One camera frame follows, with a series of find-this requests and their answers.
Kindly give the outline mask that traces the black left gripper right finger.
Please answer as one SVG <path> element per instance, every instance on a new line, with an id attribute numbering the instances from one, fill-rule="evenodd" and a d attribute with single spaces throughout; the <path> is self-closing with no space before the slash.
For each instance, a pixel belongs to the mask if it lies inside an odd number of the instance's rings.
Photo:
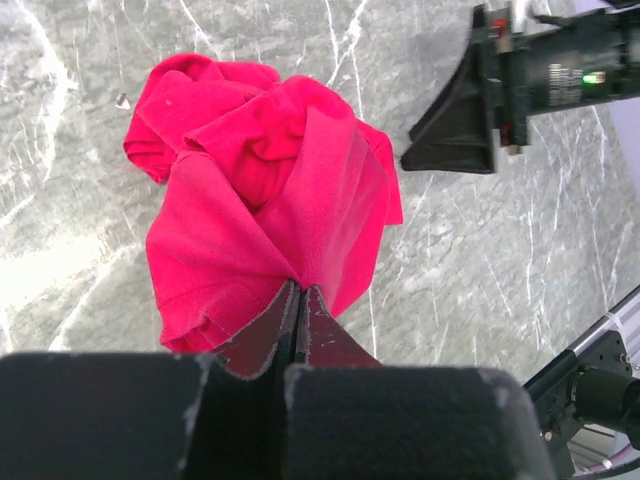
<path id="1" fill-rule="evenodd" d="M 294 362 L 327 368 L 382 366 L 331 316 L 318 286 L 301 298 Z"/>

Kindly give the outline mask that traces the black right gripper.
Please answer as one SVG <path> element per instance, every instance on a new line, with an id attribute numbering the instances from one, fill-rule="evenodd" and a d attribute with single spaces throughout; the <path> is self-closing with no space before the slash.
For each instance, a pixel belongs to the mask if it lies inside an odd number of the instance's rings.
<path id="1" fill-rule="evenodd" d="M 609 1 L 518 33 L 515 9 L 473 9 L 468 48 L 453 76 L 409 131 L 405 171 L 493 174 L 494 137 L 519 151 L 531 117 L 639 95 L 639 4 Z"/>

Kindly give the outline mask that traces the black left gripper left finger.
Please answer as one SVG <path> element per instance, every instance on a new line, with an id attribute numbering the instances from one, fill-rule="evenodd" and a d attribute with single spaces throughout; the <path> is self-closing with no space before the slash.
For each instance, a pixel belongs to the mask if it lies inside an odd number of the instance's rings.
<path id="1" fill-rule="evenodd" d="M 212 353 L 238 378 L 262 376 L 279 354 L 289 357 L 300 299 L 299 285 L 285 282 L 264 311 Z"/>

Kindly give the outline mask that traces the red t shirt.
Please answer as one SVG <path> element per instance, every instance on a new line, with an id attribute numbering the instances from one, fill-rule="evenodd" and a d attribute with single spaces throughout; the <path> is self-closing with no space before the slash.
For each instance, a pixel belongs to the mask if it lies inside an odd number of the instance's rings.
<path id="1" fill-rule="evenodd" d="M 160 342 L 210 351 L 282 285 L 338 316 L 403 221 L 389 137 L 308 76 L 176 54 L 150 72 L 123 142 L 166 193 L 146 238 Z"/>

